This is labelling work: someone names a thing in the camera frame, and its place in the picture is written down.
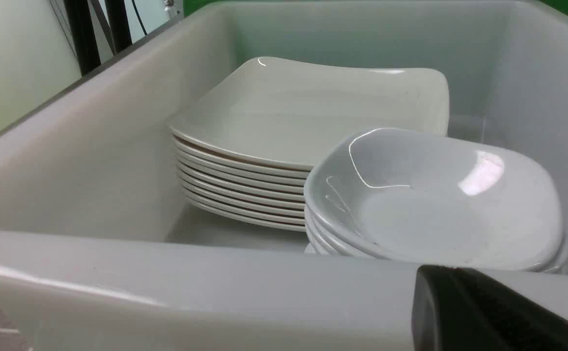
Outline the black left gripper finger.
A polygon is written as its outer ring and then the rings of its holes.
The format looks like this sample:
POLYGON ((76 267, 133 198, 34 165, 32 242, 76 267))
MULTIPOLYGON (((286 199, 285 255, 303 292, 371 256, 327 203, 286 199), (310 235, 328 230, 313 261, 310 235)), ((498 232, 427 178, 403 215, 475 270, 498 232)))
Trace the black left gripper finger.
POLYGON ((421 265, 411 338, 416 351, 568 351, 568 320, 476 269, 421 265))

